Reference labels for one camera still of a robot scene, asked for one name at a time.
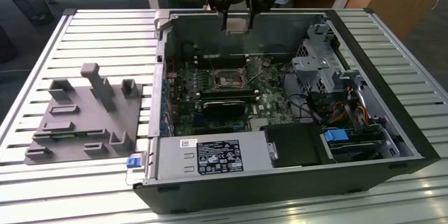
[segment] black plastic cover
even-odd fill
[[[278,158],[273,167],[309,166],[331,163],[323,143],[321,129],[313,123],[278,124],[263,127],[267,143],[274,145]]]

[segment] trash bin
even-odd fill
[[[15,55],[17,49],[7,38],[2,27],[0,26],[0,63],[7,61]]]
[[[45,0],[11,0],[33,25],[45,25],[54,19]]]

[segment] black cable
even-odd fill
[[[303,112],[306,112],[307,115],[311,116],[311,118],[318,122],[318,119],[315,118],[314,114],[313,114],[309,110],[306,110],[306,109],[302,108],[302,106],[303,106],[306,103],[303,102],[301,105],[298,105],[298,104],[295,104],[295,103],[290,100],[290,97],[293,97],[294,95],[297,95],[297,96],[299,96],[299,97],[303,96],[303,98],[306,98],[306,96],[302,95],[302,94],[291,94],[291,95],[289,95],[289,96],[286,95],[286,91],[285,91],[285,79],[286,79],[286,72],[287,72],[287,68],[289,68],[289,66],[290,66],[290,62],[285,64],[285,70],[283,70],[282,79],[281,79],[281,90],[282,90],[282,94],[283,94],[283,96],[285,96],[285,98],[286,98],[286,101],[287,101],[295,108],[298,108],[299,117],[301,117],[301,111],[303,111]]]

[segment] floor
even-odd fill
[[[66,8],[126,9],[147,8],[146,0],[54,0],[49,5],[54,21],[45,26],[30,25],[10,0],[0,0],[0,25],[2,26],[18,55],[0,63],[0,123],[7,113],[19,88],[33,68],[39,52]],[[439,0],[403,41],[415,58],[448,89],[448,0]]]

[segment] green circuit board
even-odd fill
[[[250,58],[241,69],[198,70],[185,64],[173,83],[171,100],[174,135],[198,135],[250,131],[250,119],[266,119],[267,124],[291,123],[294,120],[279,86],[283,63],[269,64],[269,58]],[[241,82],[226,81],[226,77],[241,76]],[[245,104],[243,115],[237,118],[209,120],[199,111],[194,94],[209,90],[257,90],[257,101]]]

